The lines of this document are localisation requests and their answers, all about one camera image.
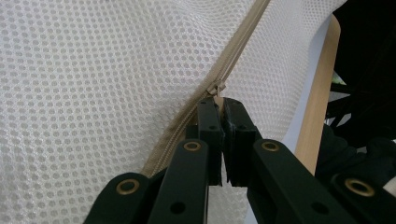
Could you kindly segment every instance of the zipper pull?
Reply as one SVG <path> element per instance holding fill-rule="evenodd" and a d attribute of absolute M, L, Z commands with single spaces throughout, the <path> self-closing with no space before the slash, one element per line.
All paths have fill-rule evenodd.
<path fill-rule="evenodd" d="M 217 80 L 210 84 L 206 91 L 212 96 L 220 96 L 220 92 L 225 88 L 225 82 L 223 80 Z"/>

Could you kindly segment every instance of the zipper teeth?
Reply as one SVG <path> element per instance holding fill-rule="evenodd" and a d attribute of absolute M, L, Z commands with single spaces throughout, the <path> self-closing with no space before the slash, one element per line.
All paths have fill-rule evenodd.
<path fill-rule="evenodd" d="M 193 113 L 196 110 L 196 104 L 200 100 L 202 100 L 208 96 L 216 95 L 216 94 L 208 93 L 207 88 L 209 88 L 213 82 L 221 81 L 221 80 L 225 81 L 225 79 L 227 79 L 228 76 L 231 74 L 231 71 L 232 71 L 234 65 L 236 64 L 236 61 L 238 60 L 243 48 L 245 47 L 246 43 L 248 42 L 251 34 L 253 33 L 257 23 L 259 22 L 260 17 L 262 16 L 262 13 L 268 6 L 269 1 L 270 0 L 256 0 L 254 2 L 251 10 L 247 14 L 247 17 L 240 25 L 240 28 L 241 27 L 247 27 L 247 28 L 244 29 L 243 33 L 239 35 L 239 40 L 236 43 L 233 43 L 236 48 L 231 47 L 230 49 L 228 49 L 226 46 L 224 51 L 226 51 L 226 50 L 228 51 L 228 56 L 226 56 L 225 59 L 217 61 L 217 63 L 222 64 L 222 66 L 220 66 L 219 70 L 213 71 L 214 73 L 212 73 L 212 75 L 211 75 L 212 78 L 210 78 L 210 72 L 209 72 L 208 78 L 210 78 L 210 80 L 208 80 L 206 82 L 206 84 L 203 83 L 204 86 L 202 86 L 202 85 L 200 86 L 200 87 L 205 87 L 204 93 L 201 93 L 200 95 L 196 94 L 199 97 L 192 97 L 192 99 L 190 99 L 188 101 L 187 105 L 189 106 L 188 108 L 190 108 L 190 109 L 185 110 L 185 112 L 184 112 L 185 116 L 182 117 L 182 120 L 179 124 L 175 125 L 176 128 L 170 134 L 169 140 L 167 140 L 166 143 L 163 143 L 163 145 L 164 145 L 163 149 L 161 151 L 158 151 L 159 149 L 161 149 L 161 145 L 158 145 L 154 148 L 153 152 L 151 153 L 150 157 L 151 156 L 153 156 L 153 157 L 159 156 L 159 158 L 157 159 L 157 162 L 156 161 L 147 161 L 141 174 L 151 177 L 166 167 L 167 163 L 169 162 L 169 158 L 173 154 L 173 151 L 176 147 L 177 141 L 179 140 L 179 138 L 180 138 L 181 134 L 183 133 L 187 124 L 193 118 Z"/>
<path fill-rule="evenodd" d="M 202 94 L 199 101 L 205 99 L 208 96 L 207 93 Z M 191 110 L 187 113 L 186 117 L 177 125 L 175 132 L 172 134 L 171 138 L 169 139 L 166 147 L 163 150 L 163 155 L 160 157 L 157 165 L 155 166 L 154 170 L 150 174 L 150 176 L 157 174 L 161 171 L 163 166 L 168 162 L 169 156 L 172 154 L 172 149 L 176 146 L 177 140 L 179 139 L 180 135 L 183 133 L 184 128 L 186 125 L 191 121 L 193 118 L 193 113 L 196 109 L 196 106 L 193 106 Z"/>

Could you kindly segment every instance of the beige zipper tape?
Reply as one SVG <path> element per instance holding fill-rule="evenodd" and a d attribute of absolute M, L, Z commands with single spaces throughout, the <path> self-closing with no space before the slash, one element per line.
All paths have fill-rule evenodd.
<path fill-rule="evenodd" d="M 157 145 L 151 151 L 141 171 L 142 175 L 152 177 L 168 166 L 176 144 L 184 137 L 186 126 L 192 122 L 196 114 L 196 104 L 208 96 L 219 95 L 219 92 L 225 88 L 225 80 L 231 74 L 269 2 L 270 0 L 256 0 L 253 4 L 204 81 L 165 129 Z"/>

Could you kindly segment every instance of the white mesh fabric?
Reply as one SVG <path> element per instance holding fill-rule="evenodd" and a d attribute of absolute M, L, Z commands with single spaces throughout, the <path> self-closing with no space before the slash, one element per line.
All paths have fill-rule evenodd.
<path fill-rule="evenodd" d="M 81 223 L 114 176 L 138 172 L 252 0 L 0 2 L 0 222 Z M 340 0 L 273 0 L 228 81 L 264 136 L 298 103 L 307 48 Z M 210 190 L 209 223 L 245 193 Z"/>

